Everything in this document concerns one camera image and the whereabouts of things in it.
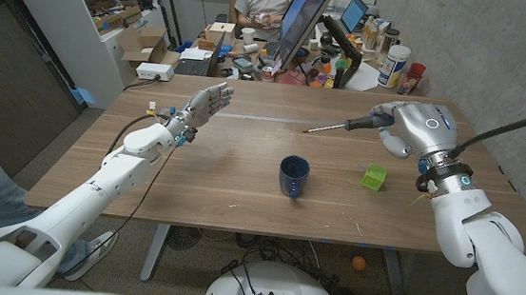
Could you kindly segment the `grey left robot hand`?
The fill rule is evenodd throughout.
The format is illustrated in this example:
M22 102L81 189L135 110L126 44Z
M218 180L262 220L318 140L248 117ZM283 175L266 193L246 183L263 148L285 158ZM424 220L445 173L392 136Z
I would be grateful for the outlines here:
M227 82L199 90L184 107L165 122L165 127L176 140L185 139L191 143L198 132L197 128L208 122L217 111L226 107L234 91L235 89L230 88Z

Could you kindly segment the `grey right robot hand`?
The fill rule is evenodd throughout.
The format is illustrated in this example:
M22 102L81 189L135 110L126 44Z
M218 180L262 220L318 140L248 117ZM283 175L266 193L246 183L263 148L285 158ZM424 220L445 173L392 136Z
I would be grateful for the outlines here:
M391 135L387 125L379 128L379 136L387 151L399 159L406 159L411 153L427 157L457 145L457 122L446 106L395 101L377 105L369 113L388 114L395 119L393 125L399 136Z

